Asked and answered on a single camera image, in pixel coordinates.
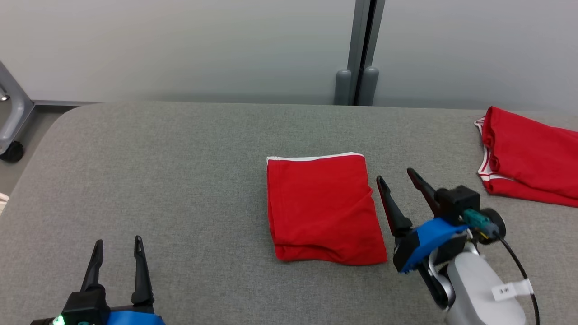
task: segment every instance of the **white label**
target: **white label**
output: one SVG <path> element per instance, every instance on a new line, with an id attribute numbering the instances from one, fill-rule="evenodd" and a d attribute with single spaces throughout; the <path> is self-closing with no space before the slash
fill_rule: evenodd
<path id="1" fill-rule="evenodd" d="M 519 282 L 510 282 L 492 288 L 492 294 L 496 301 L 510 299 L 515 296 L 528 296 L 533 293 L 534 290 L 530 283 L 530 279 L 524 279 Z"/>

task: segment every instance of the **green light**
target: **green light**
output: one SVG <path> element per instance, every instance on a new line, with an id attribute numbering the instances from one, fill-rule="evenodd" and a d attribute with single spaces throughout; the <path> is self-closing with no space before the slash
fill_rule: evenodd
<path id="1" fill-rule="evenodd" d="M 64 318 L 62 317 L 62 315 L 58 315 L 58 317 L 56 317 L 56 318 L 52 321 L 52 325 L 65 325 L 65 324 L 64 324 Z"/>

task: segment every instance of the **folded garment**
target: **folded garment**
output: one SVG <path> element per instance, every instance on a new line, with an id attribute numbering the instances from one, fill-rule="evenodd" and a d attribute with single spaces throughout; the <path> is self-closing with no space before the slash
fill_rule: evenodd
<path id="1" fill-rule="evenodd" d="M 365 157 L 267 157 L 269 227 L 283 261 L 387 261 Z"/>
<path id="2" fill-rule="evenodd" d="M 578 132 L 494 106 L 474 124 L 484 144 L 478 174 L 490 194 L 578 207 Z"/>

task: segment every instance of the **caster wheel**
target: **caster wheel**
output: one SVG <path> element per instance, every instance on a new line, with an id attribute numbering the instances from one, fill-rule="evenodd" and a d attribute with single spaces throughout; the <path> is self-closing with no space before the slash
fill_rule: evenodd
<path id="1" fill-rule="evenodd" d="M 504 238 L 506 236 L 506 224 L 504 223 L 504 219 L 502 219 L 502 216 L 498 212 L 490 208 L 482 209 L 480 212 L 482 215 L 487 216 L 492 223 L 498 226 L 499 234 L 500 236 L 502 236 L 502 238 Z M 497 238 L 496 239 L 482 238 L 480 240 L 480 244 L 489 245 L 493 242 L 496 242 L 497 240 L 498 240 Z"/>
<path id="2" fill-rule="evenodd" d="M 24 146 L 18 141 L 12 141 L 8 149 L 3 154 L 0 154 L 0 160 L 15 163 L 22 159 L 22 156 L 24 156 Z"/>

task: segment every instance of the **gray tabletop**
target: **gray tabletop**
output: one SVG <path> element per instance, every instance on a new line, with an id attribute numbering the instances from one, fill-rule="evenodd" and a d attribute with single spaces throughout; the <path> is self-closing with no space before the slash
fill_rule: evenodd
<path id="1" fill-rule="evenodd" d="M 126 102 L 74 109 L 47 132 L 0 216 L 3 324 L 59 314 L 79 290 L 94 242 L 111 306 L 130 302 L 135 235 L 167 324 L 442 324 L 417 274 L 393 263 L 347 267 L 276 260 L 267 218 L 266 156 L 365 155 L 400 208 L 431 218 L 408 179 L 464 184 L 505 218 L 543 324 L 578 319 L 578 210 L 490 197 L 476 171 L 480 110 Z M 578 130 L 578 118 L 525 114 Z M 393 238 L 378 195 L 377 216 Z M 504 281 L 521 276 L 506 250 L 483 247 Z M 529 298 L 520 299 L 533 323 Z"/>

